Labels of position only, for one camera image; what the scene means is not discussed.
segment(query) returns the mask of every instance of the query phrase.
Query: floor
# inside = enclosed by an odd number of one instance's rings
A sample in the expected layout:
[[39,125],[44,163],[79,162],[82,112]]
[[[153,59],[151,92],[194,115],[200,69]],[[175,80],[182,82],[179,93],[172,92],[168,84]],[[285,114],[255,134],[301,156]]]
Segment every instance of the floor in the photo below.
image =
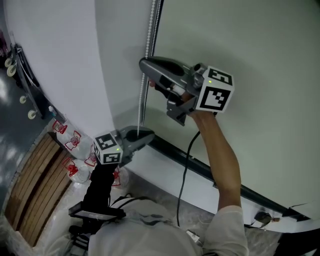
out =
[[33,106],[29,100],[20,104],[22,95],[7,69],[0,68],[0,208],[19,163],[49,121],[28,119]]

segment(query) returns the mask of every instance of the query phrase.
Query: black trim strip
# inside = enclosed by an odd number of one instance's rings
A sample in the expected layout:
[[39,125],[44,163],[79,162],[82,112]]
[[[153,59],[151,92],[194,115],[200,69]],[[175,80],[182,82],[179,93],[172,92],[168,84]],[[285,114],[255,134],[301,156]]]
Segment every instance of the black trim strip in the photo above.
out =
[[[160,152],[161,154],[165,155],[166,157],[172,159],[173,161],[181,164],[182,166],[185,166],[187,154],[181,149],[179,149],[178,147],[160,138],[159,136],[156,135],[153,141],[149,144],[149,146],[155,149],[156,151]],[[212,181],[215,184],[215,181],[211,174],[210,166],[206,165],[205,163],[199,161],[196,158],[192,158],[192,156],[190,156],[188,161],[188,169]],[[251,190],[250,188],[244,185],[241,185],[241,196],[256,204],[259,204],[263,207],[271,209],[275,212],[278,212],[281,214],[288,212],[288,209],[285,208],[284,206],[266,198],[261,194],[254,192],[253,190]],[[308,217],[298,213],[293,209],[290,209],[290,212],[291,212],[291,217],[294,219],[309,220]]]

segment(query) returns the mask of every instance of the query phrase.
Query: black cable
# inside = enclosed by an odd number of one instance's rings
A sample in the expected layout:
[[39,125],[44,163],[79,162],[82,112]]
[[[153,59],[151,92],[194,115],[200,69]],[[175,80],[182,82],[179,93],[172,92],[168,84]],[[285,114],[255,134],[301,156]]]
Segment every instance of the black cable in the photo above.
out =
[[185,169],[184,169],[184,172],[183,172],[182,186],[181,186],[180,194],[179,194],[179,197],[178,197],[178,204],[176,206],[176,222],[178,224],[178,227],[180,227],[180,222],[179,222],[180,201],[181,201],[182,191],[184,190],[186,174],[187,174],[187,170],[188,170],[188,161],[189,161],[189,156],[190,156],[190,150],[191,150],[191,147],[192,147],[193,143],[195,142],[196,138],[199,136],[199,134],[200,134],[200,131],[198,131],[196,133],[196,135],[193,137],[193,139],[191,140],[191,142],[189,144],[189,147],[188,147],[188,151],[186,153],[186,157],[185,157]]
[[136,200],[150,200],[148,197],[146,196],[140,196],[140,197],[135,197],[135,198],[132,198],[128,201],[126,201],[125,203],[121,204],[117,209],[121,209],[122,207],[124,207],[125,205],[133,202],[133,201],[136,201]]
[[257,221],[257,220],[255,220],[254,222],[252,222],[250,225],[245,225],[245,226],[247,226],[247,227],[251,227],[253,224],[255,224],[255,223],[256,223],[256,221]]

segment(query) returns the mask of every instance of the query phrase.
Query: white wall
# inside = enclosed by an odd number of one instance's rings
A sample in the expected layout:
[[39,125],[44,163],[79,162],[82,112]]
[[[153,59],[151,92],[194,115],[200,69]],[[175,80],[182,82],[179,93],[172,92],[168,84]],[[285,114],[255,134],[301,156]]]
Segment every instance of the white wall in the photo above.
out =
[[8,30],[52,104],[89,136],[112,130],[94,0],[6,0],[5,6]]
[[[234,75],[233,98],[217,119],[242,184],[285,207],[320,195],[319,31],[314,0],[164,1],[160,20],[156,55]],[[145,124],[186,151],[197,127],[165,112],[166,99],[149,90]],[[191,154],[209,164],[201,138]]]
[[138,123],[151,0],[95,0],[101,66],[114,125]]

